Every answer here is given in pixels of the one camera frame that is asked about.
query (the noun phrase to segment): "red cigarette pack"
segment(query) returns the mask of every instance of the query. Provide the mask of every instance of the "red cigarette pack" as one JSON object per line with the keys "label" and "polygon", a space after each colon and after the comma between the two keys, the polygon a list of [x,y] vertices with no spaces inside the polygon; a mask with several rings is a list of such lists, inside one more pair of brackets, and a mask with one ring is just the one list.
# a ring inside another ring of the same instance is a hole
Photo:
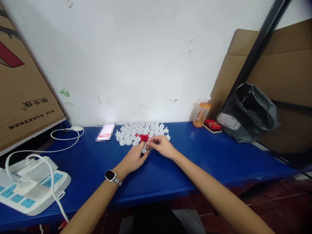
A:
{"label": "red cigarette pack", "polygon": [[221,126],[214,120],[205,120],[205,123],[213,130],[221,129]]}

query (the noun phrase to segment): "forearm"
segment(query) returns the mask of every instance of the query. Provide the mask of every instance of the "forearm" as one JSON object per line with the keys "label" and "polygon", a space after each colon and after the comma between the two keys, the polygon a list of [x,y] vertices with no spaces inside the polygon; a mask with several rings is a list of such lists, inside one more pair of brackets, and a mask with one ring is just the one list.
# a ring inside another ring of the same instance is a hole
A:
{"label": "forearm", "polygon": [[[116,167],[113,171],[117,174],[120,180],[123,180],[126,175],[120,173]],[[92,233],[100,218],[104,214],[107,206],[117,191],[118,185],[108,180],[98,187],[92,196],[82,205],[75,216],[66,225],[62,234],[89,234]]]}
{"label": "forearm", "polygon": [[200,167],[180,153],[172,159],[238,233],[274,233],[244,202]]}

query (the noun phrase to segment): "blue switch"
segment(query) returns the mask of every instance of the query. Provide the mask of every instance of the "blue switch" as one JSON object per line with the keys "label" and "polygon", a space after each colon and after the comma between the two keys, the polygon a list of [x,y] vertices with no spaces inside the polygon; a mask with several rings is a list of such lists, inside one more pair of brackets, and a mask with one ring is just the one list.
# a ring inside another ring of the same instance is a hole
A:
{"label": "blue switch", "polygon": [[5,190],[3,193],[1,193],[1,196],[5,197],[5,198],[11,197],[14,194],[13,190],[15,188],[16,188],[16,184],[12,185],[7,190]]}
{"label": "blue switch", "polygon": [[5,189],[5,187],[0,186],[0,192],[2,192]]}
{"label": "blue switch", "polygon": [[35,202],[36,202],[36,201],[34,201],[34,200],[31,200],[31,199],[29,199],[29,198],[26,198],[26,199],[21,203],[21,205],[22,205],[22,206],[25,206],[26,208],[30,208],[32,205],[35,204]]}
{"label": "blue switch", "polygon": [[16,203],[19,203],[21,200],[23,200],[23,196],[22,195],[19,195],[19,194],[15,194],[12,198],[11,198],[11,201],[14,201]]}
{"label": "blue switch", "polygon": [[[59,173],[55,173],[54,174],[54,184],[56,183],[56,182],[58,182],[61,178],[63,177],[63,175],[62,174],[59,174]],[[43,184],[43,186],[46,186],[46,187],[51,187],[51,183],[52,183],[52,181],[51,181],[51,178],[50,179],[48,179],[44,184]]]}

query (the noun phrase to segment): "person's right hand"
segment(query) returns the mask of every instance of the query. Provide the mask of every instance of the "person's right hand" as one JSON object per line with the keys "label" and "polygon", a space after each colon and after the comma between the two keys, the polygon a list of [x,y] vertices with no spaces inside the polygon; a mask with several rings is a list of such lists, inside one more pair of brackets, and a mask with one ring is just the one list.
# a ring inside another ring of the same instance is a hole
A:
{"label": "person's right hand", "polygon": [[146,142],[146,145],[147,145],[146,149],[154,148],[160,154],[170,159],[173,159],[173,157],[179,153],[179,151],[177,151],[173,147],[173,145],[169,142],[169,140],[164,135],[151,137]]}

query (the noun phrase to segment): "black plastic bag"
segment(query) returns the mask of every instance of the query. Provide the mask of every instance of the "black plastic bag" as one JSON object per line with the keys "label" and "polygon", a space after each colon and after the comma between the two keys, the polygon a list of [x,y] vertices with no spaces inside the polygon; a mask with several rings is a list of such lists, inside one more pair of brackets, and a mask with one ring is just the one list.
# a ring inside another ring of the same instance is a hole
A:
{"label": "black plastic bag", "polygon": [[253,143],[261,130],[279,126],[275,104],[255,85],[243,83],[217,116],[222,130],[237,142]]}

